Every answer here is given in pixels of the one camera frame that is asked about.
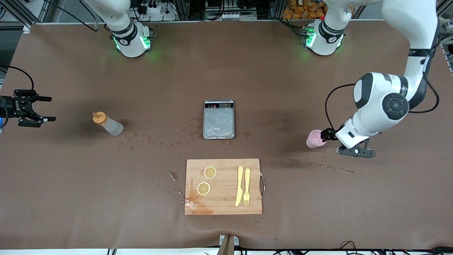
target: orange bottle cap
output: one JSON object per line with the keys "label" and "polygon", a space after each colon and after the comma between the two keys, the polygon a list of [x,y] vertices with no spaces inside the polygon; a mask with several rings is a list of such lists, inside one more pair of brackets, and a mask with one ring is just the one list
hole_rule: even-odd
{"label": "orange bottle cap", "polygon": [[102,125],[107,122],[107,115],[103,112],[93,113],[93,121],[98,125]]}

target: plastic cup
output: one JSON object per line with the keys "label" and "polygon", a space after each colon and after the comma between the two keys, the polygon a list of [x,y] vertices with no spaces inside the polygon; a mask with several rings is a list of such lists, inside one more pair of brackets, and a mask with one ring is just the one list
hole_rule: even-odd
{"label": "plastic cup", "polygon": [[307,137],[306,143],[310,149],[316,149],[326,144],[326,142],[323,142],[323,140],[321,139],[321,130],[319,129],[315,129],[310,132],[310,134]]}

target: dried lemon slice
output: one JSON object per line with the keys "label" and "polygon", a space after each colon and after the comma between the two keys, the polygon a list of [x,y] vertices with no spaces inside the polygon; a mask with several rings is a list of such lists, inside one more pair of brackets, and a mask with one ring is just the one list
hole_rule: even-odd
{"label": "dried lemon slice", "polygon": [[212,166],[208,166],[204,169],[204,176],[206,179],[214,179],[214,177],[217,175],[217,169]]}
{"label": "dried lemon slice", "polygon": [[209,185],[209,183],[207,183],[207,182],[201,182],[197,186],[197,192],[202,196],[206,196],[210,191],[211,191],[211,185]]}

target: brown table surface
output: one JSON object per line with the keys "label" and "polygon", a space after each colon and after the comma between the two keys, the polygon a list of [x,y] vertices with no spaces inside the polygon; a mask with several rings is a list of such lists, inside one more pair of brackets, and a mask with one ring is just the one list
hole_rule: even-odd
{"label": "brown table surface", "polygon": [[[127,59],[103,29],[33,25],[12,65],[53,97],[35,110],[57,121],[11,119],[0,137],[0,248],[202,247],[225,233],[261,249],[453,246],[453,79],[440,49],[429,73],[439,108],[373,137],[376,158],[339,156],[339,142],[305,146],[328,127],[331,89],[370,71],[402,74],[408,48],[383,21],[350,23],[328,57],[302,50],[278,22],[200,22],[162,24],[153,51]],[[15,88],[29,81],[10,70],[1,92]],[[203,102],[218,98],[236,102],[229,143],[200,139]],[[433,103],[428,91],[418,110]],[[346,121],[352,89],[329,109],[335,126]],[[95,125],[94,111],[123,122],[124,134]],[[259,158],[263,214],[185,216],[185,161],[204,158]]]}

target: digital kitchen scale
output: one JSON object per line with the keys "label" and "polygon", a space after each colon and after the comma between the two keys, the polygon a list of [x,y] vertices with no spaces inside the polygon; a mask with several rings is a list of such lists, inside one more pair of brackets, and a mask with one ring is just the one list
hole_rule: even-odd
{"label": "digital kitchen scale", "polygon": [[205,139],[234,138],[233,100],[207,100],[204,102],[203,137]]}

